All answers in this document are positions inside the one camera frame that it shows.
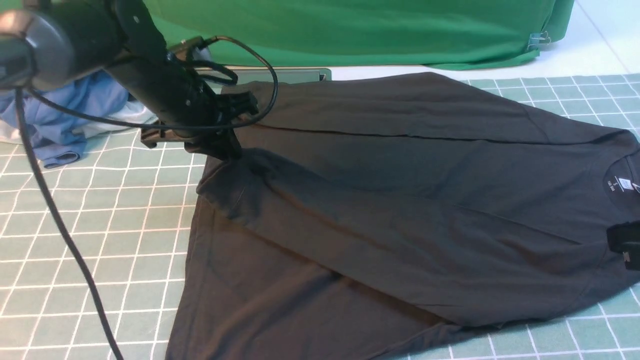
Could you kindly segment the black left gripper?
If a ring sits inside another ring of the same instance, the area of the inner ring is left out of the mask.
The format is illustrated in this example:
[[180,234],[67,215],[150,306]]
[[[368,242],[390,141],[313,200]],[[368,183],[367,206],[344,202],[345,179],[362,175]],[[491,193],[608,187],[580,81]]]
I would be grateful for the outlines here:
[[140,80],[140,101],[157,116],[141,130],[144,146],[178,142],[188,153],[221,161],[243,154],[233,123],[259,121],[258,100],[251,92],[218,95],[193,75],[146,77]]

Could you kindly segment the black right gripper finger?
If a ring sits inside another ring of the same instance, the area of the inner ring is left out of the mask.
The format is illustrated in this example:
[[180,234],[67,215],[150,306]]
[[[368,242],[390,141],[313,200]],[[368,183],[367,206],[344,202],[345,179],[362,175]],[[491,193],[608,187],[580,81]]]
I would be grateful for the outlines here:
[[606,230],[608,248],[622,255],[628,271],[640,270],[640,221],[616,224]]

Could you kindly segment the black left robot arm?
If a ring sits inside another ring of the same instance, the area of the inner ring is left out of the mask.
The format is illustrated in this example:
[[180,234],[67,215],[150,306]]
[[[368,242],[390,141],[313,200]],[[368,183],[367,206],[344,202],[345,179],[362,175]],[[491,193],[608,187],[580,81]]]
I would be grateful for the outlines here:
[[141,142],[182,143],[188,153],[222,161],[242,155],[234,130],[274,107],[278,78],[264,110],[249,91],[218,95],[208,82],[234,86],[237,74],[198,56],[219,41],[200,36],[168,46],[142,0],[25,0],[1,14],[1,89],[32,95],[104,70],[157,116],[139,124]]

